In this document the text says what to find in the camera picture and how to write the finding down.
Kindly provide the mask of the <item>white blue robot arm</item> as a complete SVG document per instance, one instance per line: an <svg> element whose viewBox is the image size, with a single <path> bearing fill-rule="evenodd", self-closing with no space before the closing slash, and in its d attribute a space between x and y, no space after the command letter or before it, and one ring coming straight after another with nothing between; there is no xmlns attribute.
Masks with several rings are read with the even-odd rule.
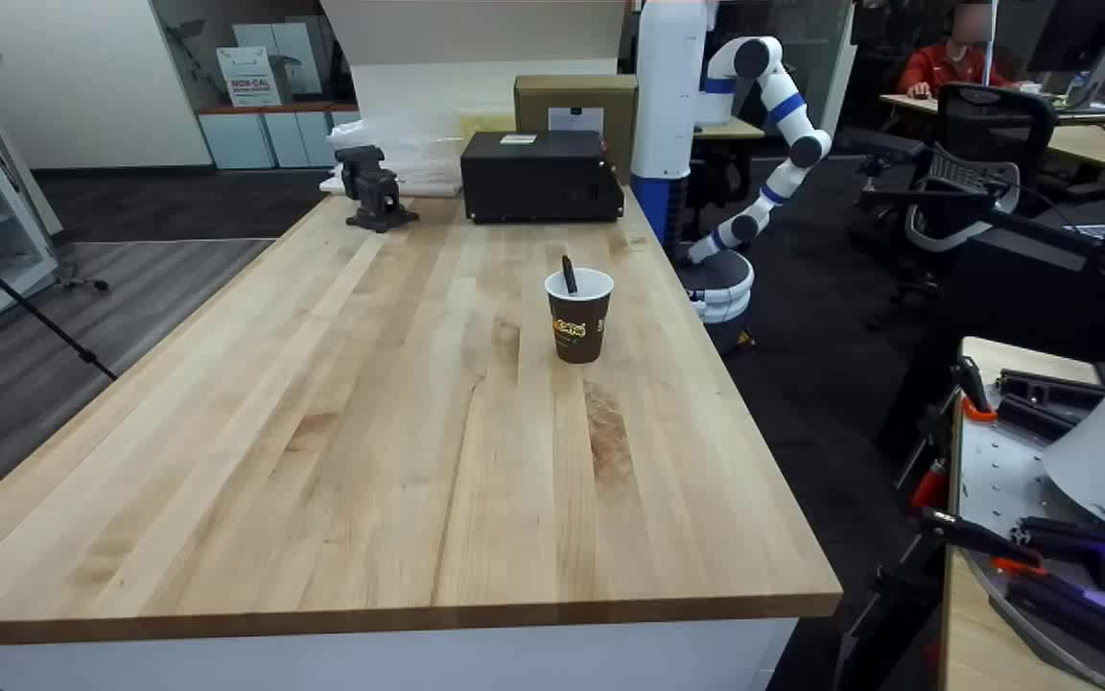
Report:
<svg viewBox="0 0 1105 691"><path fill-rule="evenodd" d="M746 244L827 157L833 134L811 120L774 35L739 35L716 47L707 63L707 93L723 120L755 127L755 139L739 150L746 200L678 248L678 282L694 313L723 328L751 305L755 269Z"/></svg>

